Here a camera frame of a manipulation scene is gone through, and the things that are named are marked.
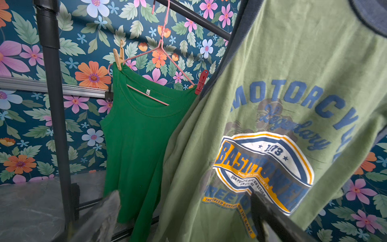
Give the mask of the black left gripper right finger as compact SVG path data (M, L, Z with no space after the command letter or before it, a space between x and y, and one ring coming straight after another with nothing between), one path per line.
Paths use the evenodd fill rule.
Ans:
M259 242L315 242L261 193L251 195L252 220Z

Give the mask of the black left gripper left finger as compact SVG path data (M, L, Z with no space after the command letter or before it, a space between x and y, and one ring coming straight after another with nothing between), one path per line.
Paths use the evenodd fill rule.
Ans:
M70 242L110 242L121 208L117 190L91 208L70 230Z

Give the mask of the olive grey tank top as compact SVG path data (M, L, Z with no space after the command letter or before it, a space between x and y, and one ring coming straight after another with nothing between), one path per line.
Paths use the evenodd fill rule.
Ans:
M169 140L155 242L387 239L386 1L241 1Z

